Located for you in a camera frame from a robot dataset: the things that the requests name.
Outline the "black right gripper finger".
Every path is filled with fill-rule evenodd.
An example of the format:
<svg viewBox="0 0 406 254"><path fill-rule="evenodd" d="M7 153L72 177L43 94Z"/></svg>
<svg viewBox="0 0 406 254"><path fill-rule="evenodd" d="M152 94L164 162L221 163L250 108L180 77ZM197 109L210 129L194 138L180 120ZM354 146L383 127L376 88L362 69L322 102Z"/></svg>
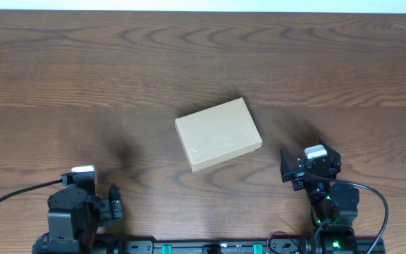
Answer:
<svg viewBox="0 0 406 254"><path fill-rule="evenodd" d="M280 156L281 156L281 179L282 182L285 183L292 178L292 171L282 150L280 150Z"/></svg>
<svg viewBox="0 0 406 254"><path fill-rule="evenodd" d="M323 140L319 141L320 145L323 145L325 150L327 151L327 155L330 157L331 160L331 168L333 169L341 169L341 155L340 153L336 152L333 148L329 147Z"/></svg>

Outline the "cardboard box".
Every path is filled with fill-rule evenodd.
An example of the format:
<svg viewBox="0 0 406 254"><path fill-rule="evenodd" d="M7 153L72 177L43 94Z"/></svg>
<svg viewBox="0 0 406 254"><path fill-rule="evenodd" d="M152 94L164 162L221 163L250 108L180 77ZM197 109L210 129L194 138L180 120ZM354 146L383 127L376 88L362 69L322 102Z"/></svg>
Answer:
<svg viewBox="0 0 406 254"><path fill-rule="evenodd" d="M177 118L175 127L193 172L253 152L263 143L241 97Z"/></svg>

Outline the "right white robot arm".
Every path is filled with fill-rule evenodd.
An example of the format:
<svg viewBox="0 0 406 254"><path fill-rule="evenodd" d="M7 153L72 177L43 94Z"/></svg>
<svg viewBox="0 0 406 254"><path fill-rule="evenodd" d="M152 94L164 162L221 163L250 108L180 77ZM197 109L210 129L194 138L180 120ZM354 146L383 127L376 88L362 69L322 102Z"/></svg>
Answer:
<svg viewBox="0 0 406 254"><path fill-rule="evenodd" d="M285 173L295 191L304 190L310 203L315 230L301 242L301 253L358 253L352 229L358 215L359 191L347 183L335 183L341 156L321 141L304 150L305 158Z"/></svg>

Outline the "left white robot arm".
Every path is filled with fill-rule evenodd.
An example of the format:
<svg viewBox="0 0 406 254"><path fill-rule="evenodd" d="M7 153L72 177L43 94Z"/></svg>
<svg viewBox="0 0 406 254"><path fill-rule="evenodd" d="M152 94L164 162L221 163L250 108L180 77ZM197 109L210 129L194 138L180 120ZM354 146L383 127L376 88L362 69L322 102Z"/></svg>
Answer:
<svg viewBox="0 0 406 254"><path fill-rule="evenodd" d="M92 164L73 167L61 175L60 183L64 189L47 200L49 231L37 239L33 253L292 253L289 241L277 243L271 239L158 243L98 234L98 228L111 226L124 217L119 188L112 185L107 198L96 196L97 173Z"/></svg>

